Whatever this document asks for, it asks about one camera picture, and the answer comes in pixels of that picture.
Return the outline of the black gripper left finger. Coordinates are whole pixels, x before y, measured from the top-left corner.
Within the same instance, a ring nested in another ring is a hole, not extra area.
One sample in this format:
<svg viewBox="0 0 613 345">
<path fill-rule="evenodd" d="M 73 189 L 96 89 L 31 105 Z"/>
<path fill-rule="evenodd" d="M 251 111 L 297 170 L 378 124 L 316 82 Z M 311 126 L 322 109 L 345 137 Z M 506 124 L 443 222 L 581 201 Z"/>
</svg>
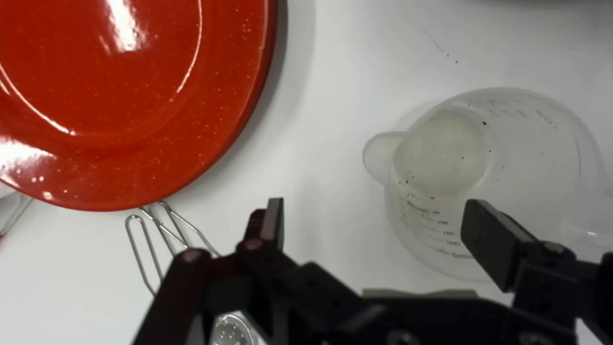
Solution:
<svg viewBox="0 0 613 345">
<path fill-rule="evenodd" d="M 276 249 L 284 247 L 286 220 L 284 220 L 284 199 L 272 197 L 265 208 L 261 226 L 261 237 L 271 241 Z"/>
</svg>

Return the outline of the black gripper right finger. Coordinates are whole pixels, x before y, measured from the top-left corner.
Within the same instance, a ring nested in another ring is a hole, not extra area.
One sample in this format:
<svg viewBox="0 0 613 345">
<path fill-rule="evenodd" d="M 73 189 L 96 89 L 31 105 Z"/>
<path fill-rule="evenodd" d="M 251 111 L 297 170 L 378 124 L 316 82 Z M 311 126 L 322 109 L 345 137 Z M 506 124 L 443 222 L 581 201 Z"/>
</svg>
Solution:
<svg viewBox="0 0 613 345">
<path fill-rule="evenodd" d="M 514 289 L 520 260 L 537 243 L 525 226 L 485 199 L 466 201 L 460 237 L 502 291 Z"/>
</svg>

